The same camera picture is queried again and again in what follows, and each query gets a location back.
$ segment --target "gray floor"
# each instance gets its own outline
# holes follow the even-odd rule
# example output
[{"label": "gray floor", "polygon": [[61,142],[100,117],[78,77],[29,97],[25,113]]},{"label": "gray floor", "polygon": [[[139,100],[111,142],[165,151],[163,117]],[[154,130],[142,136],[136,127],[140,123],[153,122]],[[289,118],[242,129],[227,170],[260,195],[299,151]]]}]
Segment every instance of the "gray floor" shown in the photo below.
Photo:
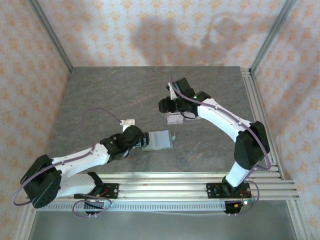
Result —
[{"label": "gray floor", "polygon": [[[167,97],[169,76],[186,77],[196,92],[204,91],[241,118],[253,121],[250,103],[239,67],[76,67],[68,84],[49,157],[68,155],[91,146],[80,124],[92,107],[112,111],[120,119],[135,119],[144,132],[170,130],[176,135],[173,148],[130,155],[90,169],[113,172],[228,172],[234,163],[234,143],[220,129],[200,120],[197,123],[167,125],[158,110],[159,100]],[[122,128],[102,111],[92,111],[85,129],[98,142]]]},{"label": "gray floor", "polygon": [[286,201],[260,201],[237,217],[163,212],[106,212],[79,219],[38,211],[29,240],[295,240]]}]

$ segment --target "wallpaper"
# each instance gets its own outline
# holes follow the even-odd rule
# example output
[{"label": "wallpaper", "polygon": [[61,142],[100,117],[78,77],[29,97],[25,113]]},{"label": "wallpaper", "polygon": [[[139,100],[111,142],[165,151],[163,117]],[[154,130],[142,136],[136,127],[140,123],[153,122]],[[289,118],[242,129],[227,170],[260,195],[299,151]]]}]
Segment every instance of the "wallpaper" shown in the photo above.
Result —
[{"label": "wallpaper", "polygon": [[16,233],[10,204],[49,146],[69,73],[26,0],[0,1],[0,239]]},{"label": "wallpaper", "polygon": [[320,2],[300,0],[258,69],[258,87],[288,178],[320,239]]},{"label": "wallpaper", "polygon": [[75,67],[250,67],[284,0],[39,0]]}]

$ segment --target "gray stone tabletop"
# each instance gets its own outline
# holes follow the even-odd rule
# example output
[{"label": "gray stone tabletop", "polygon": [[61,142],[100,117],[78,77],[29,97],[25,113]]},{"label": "gray stone tabletop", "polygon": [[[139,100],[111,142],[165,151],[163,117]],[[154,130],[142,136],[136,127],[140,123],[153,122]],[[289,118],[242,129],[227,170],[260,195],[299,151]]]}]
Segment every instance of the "gray stone tabletop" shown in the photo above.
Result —
[{"label": "gray stone tabletop", "polygon": [[[115,172],[228,172],[234,163],[235,144],[223,131],[204,119],[168,125],[158,102],[169,96],[170,79],[185,77],[195,92],[204,91],[220,105],[243,119],[253,121],[241,70],[236,66],[140,66],[76,67],[68,83],[54,135],[51,158],[72,154],[92,145],[81,118],[93,107],[113,112],[121,120],[135,119],[143,132],[170,130],[173,148],[157,151],[133,149],[123,160],[86,170]],[[91,111],[84,124],[96,143],[121,133],[107,113]]]}]

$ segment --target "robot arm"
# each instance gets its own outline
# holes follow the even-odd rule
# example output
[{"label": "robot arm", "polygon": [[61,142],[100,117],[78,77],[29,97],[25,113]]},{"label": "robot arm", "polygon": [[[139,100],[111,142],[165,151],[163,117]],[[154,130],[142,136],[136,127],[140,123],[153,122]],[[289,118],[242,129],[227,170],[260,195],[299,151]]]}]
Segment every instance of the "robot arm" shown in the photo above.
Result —
[{"label": "robot arm", "polygon": [[[162,99],[158,104],[161,113],[191,112],[216,125],[235,142],[235,163],[222,180],[223,191],[230,196],[243,183],[254,165],[264,158],[262,149],[245,127],[250,128],[258,136],[268,153],[270,147],[265,127],[259,121],[251,123],[236,116],[203,91],[195,93],[185,78],[169,83],[167,89],[170,91],[170,97]],[[180,91],[182,95],[202,104],[177,96],[178,93],[175,92],[175,89]]]},{"label": "robot arm", "polygon": [[143,133],[135,125],[125,125],[122,133],[101,140],[93,148],[62,157],[49,158],[48,155],[38,157],[20,183],[25,185],[24,191],[36,209],[63,196],[101,195],[104,184],[96,173],[75,174],[94,166],[124,159],[133,148],[142,148],[148,144],[147,132]]}]

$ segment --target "metal corner post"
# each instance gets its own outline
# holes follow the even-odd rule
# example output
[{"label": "metal corner post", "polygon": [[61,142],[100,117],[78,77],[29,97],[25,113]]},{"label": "metal corner post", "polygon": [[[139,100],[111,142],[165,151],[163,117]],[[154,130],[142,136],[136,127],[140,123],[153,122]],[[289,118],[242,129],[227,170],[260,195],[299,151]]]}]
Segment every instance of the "metal corner post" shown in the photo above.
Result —
[{"label": "metal corner post", "polygon": [[286,19],[288,18],[292,8],[294,7],[297,0],[286,0],[282,9],[280,10],[279,15],[277,16],[274,24],[271,27],[271,30],[268,36],[265,38],[257,56],[255,57],[252,66],[250,67],[250,72],[255,73],[260,66],[262,60],[266,56],[271,44],[275,40],[276,36],[278,35],[281,27],[285,23]]},{"label": "metal corner post", "polygon": [[34,11],[36,16],[38,17],[43,29],[45,30],[46,34],[50,38],[52,44],[54,45],[54,48],[56,49],[59,56],[61,57],[65,67],[67,68],[67,70],[71,74],[72,70],[73,70],[73,66],[72,66],[64,48],[62,47],[57,35],[55,34],[53,28],[51,27],[50,22],[48,21],[48,19],[45,15],[44,11],[42,10],[38,0],[27,0],[27,2],[29,3],[32,10]]}]

